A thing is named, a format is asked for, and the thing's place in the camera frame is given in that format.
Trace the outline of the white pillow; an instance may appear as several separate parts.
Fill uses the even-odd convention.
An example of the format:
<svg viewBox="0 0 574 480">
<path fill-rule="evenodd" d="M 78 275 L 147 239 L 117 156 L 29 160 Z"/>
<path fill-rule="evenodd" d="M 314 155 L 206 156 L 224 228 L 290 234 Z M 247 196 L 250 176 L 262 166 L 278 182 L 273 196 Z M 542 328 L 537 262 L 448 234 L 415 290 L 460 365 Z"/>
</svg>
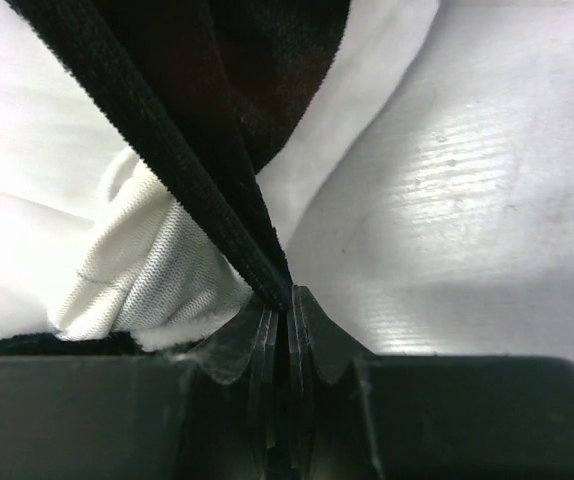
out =
<svg viewBox="0 0 574 480">
<path fill-rule="evenodd" d="M 282 245 L 425 42 L 435 1 L 354 1 L 312 104 L 259 184 Z M 200 340 L 250 288 L 0 1 L 0 340 Z"/>
</svg>

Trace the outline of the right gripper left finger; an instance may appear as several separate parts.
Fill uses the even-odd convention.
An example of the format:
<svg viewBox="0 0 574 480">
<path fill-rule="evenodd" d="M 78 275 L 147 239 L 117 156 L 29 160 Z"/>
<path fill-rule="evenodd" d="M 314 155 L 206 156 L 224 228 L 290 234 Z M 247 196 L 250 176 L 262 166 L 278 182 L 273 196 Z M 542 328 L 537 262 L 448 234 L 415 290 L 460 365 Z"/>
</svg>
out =
<svg viewBox="0 0 574 480">
<path fill-rule="evenodd" d="M 263 479 L 274 443 L 267 389 L 278 314 L 256 299 L 191 351 L 188 479 Z"/>
</svg>

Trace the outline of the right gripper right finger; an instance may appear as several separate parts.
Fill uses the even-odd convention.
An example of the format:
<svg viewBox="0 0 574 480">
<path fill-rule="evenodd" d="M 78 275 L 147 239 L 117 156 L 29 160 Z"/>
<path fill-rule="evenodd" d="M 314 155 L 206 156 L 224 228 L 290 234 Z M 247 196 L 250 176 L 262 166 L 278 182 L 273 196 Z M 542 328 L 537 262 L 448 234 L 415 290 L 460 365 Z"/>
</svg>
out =
<svg viewBox="0 0 574 480">
<path fill-rule="evenodd" d="M 382 477 L 377 384 L 379 358 L 333 321 L 304 286 L 287 316 L 290 447 L 301 479 Z"/>
</svg>

